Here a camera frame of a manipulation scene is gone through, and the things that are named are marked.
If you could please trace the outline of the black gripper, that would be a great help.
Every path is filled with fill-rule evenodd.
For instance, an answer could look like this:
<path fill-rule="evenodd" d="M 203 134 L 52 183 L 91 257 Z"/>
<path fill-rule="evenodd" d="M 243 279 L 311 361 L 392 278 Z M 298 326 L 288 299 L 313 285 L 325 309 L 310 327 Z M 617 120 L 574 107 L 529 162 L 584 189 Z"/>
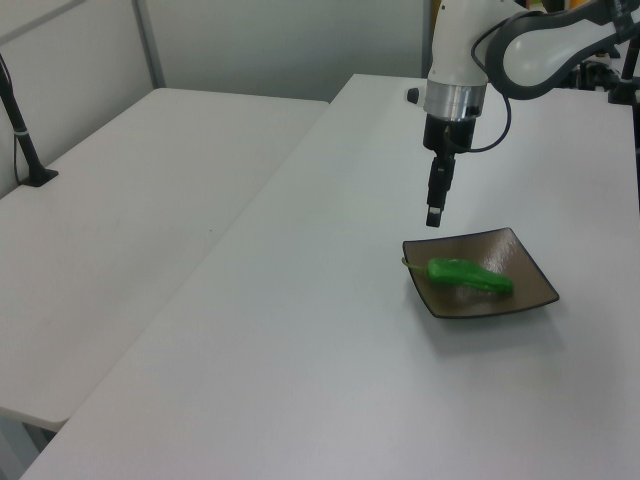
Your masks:
<path fill-rule="evenodd" d="M 450 120 L 428 114 L 426 116 L 423 146 L 433 153 L 433 162 L 428 180 L 427 217 L 428 227 L 438 228 L 444 203 L 451 189 L 456 153 L 471 148 L 475 130 L 475 119 Z M 440 160 L 445 160 L 444 167 Z"/>

